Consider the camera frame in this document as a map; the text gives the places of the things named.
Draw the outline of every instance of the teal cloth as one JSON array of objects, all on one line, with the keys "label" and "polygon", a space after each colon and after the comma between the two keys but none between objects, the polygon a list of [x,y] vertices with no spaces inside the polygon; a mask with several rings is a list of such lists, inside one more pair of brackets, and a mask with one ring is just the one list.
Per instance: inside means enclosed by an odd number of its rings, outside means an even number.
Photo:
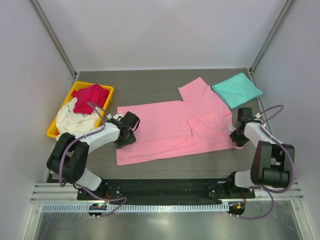
[{"label": "teal cloth", "polygon": [[244,73],[239,73],[213,85],[212,89],[230,109],[234,109],[263,94]]}]

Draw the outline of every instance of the laundry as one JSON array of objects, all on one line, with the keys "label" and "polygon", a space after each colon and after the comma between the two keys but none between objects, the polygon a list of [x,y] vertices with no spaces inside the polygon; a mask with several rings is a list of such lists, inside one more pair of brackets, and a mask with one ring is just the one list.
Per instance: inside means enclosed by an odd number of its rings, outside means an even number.
[{"label": "laundry", "polygon": [[107,89],[102,88],[98,84],[74,91],[71,95],[77,98],[77,102],[75,103],[73,112],[78,114],[92,114],[94,110],[88,105],[88,102],[97,104],[103,108],[109,93]]},{"label": "laundry", "polygon": [[263,94],[244,73],[212,86],[230,109],[234,109]]},{"label": "laundry", "polygon": [[95,111],[91,114],[74,113],[77,101],[78,99],[74,97],[59,110],[56,117],[56,127],[59,135],[56,139],[59,139],[60,135],[66,132],[72,135],[80,135],[95,128],[99,119],[98,114]]},{"label": "laundry", "polygon": [[118,107],[139,116],[136,142],[116,150],[117,165],[235,148],[232,113],[202,78],[178,89],[183,101]]}]

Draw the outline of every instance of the gray table surface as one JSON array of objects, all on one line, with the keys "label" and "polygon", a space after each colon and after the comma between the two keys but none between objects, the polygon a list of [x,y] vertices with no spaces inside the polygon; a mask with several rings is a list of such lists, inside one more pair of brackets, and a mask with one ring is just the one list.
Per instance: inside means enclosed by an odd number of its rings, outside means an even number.
[{"label": "gray table surface", "polygon": [[[108,113],[117,107],[182,100],[178,87],[201,77],[210,86],[220,83],[246,69],[186,69],[80,72],[78,81],[114,87]],[[259,109],[256,99],[242,107]],[[232,110],[232,121],[237,109]],[[160,178],[224,178],[233,171],[250,169],[255,147],[248,142],[243,149],[226,149],[202,154],[158,159],[138,164],[117,166],[116,149],[112,143],[89,154],[86,167],[104,179]]]}]

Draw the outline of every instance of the white cloth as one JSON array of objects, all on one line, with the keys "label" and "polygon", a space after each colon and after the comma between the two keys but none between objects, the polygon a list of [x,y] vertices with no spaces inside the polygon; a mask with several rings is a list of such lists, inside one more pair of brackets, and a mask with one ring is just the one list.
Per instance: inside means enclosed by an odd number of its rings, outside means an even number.
[{"label": "white cloth", "polygon": [[59,110],[55,123],[60,133],[56,137],[57,140],[61,134],[66,132],[72,135],[79,135],[85,134],[95,128],[97,120],[99,119],[98,114],[95,111],[93,111],[92,114],[74,113],[77,100],[78,99],[74,97]]}]

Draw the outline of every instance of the red cloth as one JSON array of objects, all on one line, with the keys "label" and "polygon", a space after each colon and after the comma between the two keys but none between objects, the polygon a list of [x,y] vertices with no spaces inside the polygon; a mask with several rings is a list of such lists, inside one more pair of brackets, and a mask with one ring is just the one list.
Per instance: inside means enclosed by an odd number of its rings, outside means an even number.
[{"label": "red cloth", "polygon": [[77,98],[73,112],[76,114],[92,114],[94,110],[88,105],[88,102],[97,104],[103,108],[109,93],[109,90],[102,88],[98,84],[73,91],[72,97]]}]

